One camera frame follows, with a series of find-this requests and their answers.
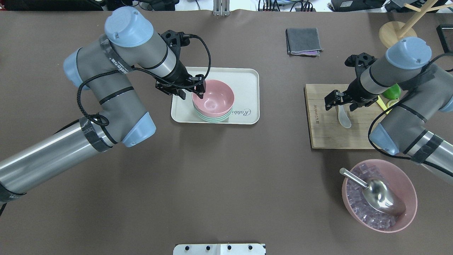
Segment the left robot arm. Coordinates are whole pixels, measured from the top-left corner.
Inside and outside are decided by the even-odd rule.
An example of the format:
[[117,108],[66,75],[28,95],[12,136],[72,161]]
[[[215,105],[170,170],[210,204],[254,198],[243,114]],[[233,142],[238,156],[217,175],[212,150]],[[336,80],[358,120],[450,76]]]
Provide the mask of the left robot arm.
[[139,10],[120,7],[106,19],[104,34],[68,56],[63,68],[78,88],[83,116],[51,137],[1,162],[1,204],[119,142],[132,147],[151,137],[156,126],[127,74],[141,71],[156,79],[156,88],[183,100],[199,98],[207,75],[192,76],[179,59],[181,47],[195,34],[156,32]]

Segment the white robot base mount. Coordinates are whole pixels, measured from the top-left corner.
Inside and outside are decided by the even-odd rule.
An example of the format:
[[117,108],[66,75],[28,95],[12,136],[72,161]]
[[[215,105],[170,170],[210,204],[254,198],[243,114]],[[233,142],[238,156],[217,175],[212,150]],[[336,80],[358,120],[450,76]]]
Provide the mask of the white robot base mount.
[[266,255],[266,246],[259,243],[179,244],[173,249],[173,255]]

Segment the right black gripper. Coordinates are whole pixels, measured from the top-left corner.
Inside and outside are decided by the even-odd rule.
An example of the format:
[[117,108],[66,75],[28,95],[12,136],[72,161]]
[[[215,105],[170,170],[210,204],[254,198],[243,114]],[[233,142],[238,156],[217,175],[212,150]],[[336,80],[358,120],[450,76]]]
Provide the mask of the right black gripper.
[[378,95],[368,92],[364,89],[363,85],[359,80],[351,82],[342,93],[339,90],[333,90],[326,97],[324,97],[325,109],[330,110],[331,108],[350,103],[350,111],[354,111],[357,108],[369,107],[377,100]]

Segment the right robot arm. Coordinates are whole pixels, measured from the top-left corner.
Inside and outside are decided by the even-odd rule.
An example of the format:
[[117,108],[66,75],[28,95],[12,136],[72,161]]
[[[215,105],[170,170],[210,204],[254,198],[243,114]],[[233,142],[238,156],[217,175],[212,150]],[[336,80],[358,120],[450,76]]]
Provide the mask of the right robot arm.
[[425,128],[437,112],[452,112],[452,74],[435,64],[432,50],[418,37],[406,37],[375,58],[367,53],[351,55],[345,65],[356,73],[348,88],[334,90],[325,99],[325,109],[350,105],[350,110],[368,107],[392,85],[405,95],[370,124],[367,138],[378,152],[416,165],[431,167],[431,173],[452,183],[453,147]]

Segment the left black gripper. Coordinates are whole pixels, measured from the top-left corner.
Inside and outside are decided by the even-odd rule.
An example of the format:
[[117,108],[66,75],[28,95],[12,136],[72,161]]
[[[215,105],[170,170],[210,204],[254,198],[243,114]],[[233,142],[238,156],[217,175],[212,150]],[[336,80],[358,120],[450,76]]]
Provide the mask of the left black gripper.
[[176,95],[182,100],[186,99],[186,92],[192,92],[194,97],[203,99],[204,93],[206,92],[206,76],[203,74],[198,74],[191,76],[190,74],[184,75],[181,82],[170,82],[165,80],[160,76],[156,76],[156,85],[155,87],[161,92],[167,95]]

